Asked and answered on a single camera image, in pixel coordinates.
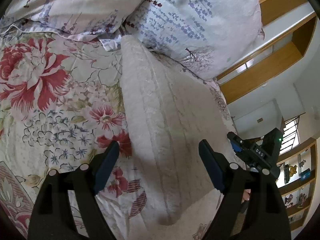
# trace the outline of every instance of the pillow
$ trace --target pillow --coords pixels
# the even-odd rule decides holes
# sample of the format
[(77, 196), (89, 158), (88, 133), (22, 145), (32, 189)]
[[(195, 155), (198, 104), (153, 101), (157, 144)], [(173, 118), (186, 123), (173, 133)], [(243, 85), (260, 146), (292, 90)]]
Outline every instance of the pillow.
[[(162, 65), (132, 36), (122, 38), (121, 50), (120, 86), (132, 156), (148, 198), (139, 221), (147, 229), (169, 226), (213, 190), (199, 142), (207, 139), (229, 162), (236, 162), (235, 154), (215, 98), (204, 85)], [(220, 193), (215, 194), (208, 205), (217, 205)]]
[(113, 33), (142, 0), (13, 0), (0, 28), (27, 18), (63, 30), (74, 40)]
[(258, 0), (145, 0), (124, 23), (129, 34), (210, 80), (261, 30)]

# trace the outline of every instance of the human hand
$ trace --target human hand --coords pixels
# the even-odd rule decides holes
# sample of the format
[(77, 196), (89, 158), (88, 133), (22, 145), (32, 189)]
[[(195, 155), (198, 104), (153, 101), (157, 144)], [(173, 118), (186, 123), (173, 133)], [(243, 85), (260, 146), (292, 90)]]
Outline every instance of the human hand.
[(244, 201), (248, 201), (250, 199), (250, 193), (251, 193), (251, 189), (244, 190), (241, 203), (243, 203)]

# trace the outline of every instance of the pink flower print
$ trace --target pink flower print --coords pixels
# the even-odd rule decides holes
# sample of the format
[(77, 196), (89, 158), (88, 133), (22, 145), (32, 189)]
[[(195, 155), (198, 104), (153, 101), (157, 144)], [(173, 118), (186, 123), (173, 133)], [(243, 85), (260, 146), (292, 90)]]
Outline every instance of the pink flower print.
[(11, 106), (28, 115), (36, 101), (46, 110), (57, 96), (64, 95), (68, 74), (60, 69), (68, 58), (49, 52), (53, 39), (30, 39), (3, 49), (0, 61), (0, 101), (8, 98)]
[(204, 237), (205, 233), (207, 232), (209, 226), (211, 225), (211, 222), (212, 221), (210, 221), (208, 224), (205, 224), (205, 225), (200, 224), (198, 231), (192, 236), (193, 239), (194, 240), (201, 240)]
[(128, 181), (125, 177), (123, 177), (123, 171), (120, 167), (115, 168), (112, 171), (112, 174), (116, 178), (111, 182), (111, 185), (108, 186), (108, 192), (116, 192), (116, 197), (119, 197), (122, 195), (123, 191), (126, 191), (128, 189)]
[(123, 171), (120, 167), (114, 168), (112, 174), (115, 176), (115, 179), (107, 189), (109, 193), (116, 192), (116, 197), (122, 195), (122, 192), (133, 193), (141, 188), (140, 179), (128, 182), (127, 179), (123, 177)]
[(86, 115), (89, 120), (95, 121), (98, 125), (102, 124), (102, 129), (108, 131), (113, 126), (121, 126), (124, 120), (123, 114), (116, 114), (109, 104), (100, 102), (94, 102), (89, 115)]
[(112, 138), (106, 138), (104, 135), (97, 138), (100, 148), (107, 148), (112, 141), (117, 141), (120, 146), (120, 153), (123, 157), (132, 156), (132, 146), (129, 134), (125, 133), (124, 129), (118, 135), (113, 135)]

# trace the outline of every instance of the bedsheet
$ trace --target bedsheet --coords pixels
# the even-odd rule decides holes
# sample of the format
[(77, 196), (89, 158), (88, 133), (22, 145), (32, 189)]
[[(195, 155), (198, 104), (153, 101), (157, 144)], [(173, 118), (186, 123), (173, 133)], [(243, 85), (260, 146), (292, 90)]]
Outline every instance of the bedsheet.
[[(144, 209), (148, 196), (132, 159), (119, 86), (121, 50), (107, 52), (97, 40), (76, 42), (16, 28), (0, 42), (0, 204), (5, 212), (27, 237), (33, 203), (48, 172), (72, 171), (116, 140), (120, 157), (96, 200), (117, 239), (136, 239), (129, 225), (143, 225), (132, 219)], [(168, 57), (157, 57), (193, 76)], [(204, 85), (214, 93), (227, 129), (234, 131), (219, 91)], [(69, 198), (77, 229), (86, 235), (73, 192)], [(221, 196), (214, 199), (218, 204), (220, 200)], [(195, 203), (189, 212), (201, 205)], [(190, 239), (200, 239), (209, 223), (199, 222)]]

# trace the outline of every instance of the floral pillowcase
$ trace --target floral pillowcase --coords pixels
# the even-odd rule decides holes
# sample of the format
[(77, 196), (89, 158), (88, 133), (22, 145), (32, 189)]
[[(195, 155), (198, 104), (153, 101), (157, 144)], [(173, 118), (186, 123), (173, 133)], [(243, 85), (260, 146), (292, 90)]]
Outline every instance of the floral pillowcase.
[(22, 18), (41, 22), (77, 41), (113, 33), (142, 0), (13, 0), (0, 19), (0, 28)]

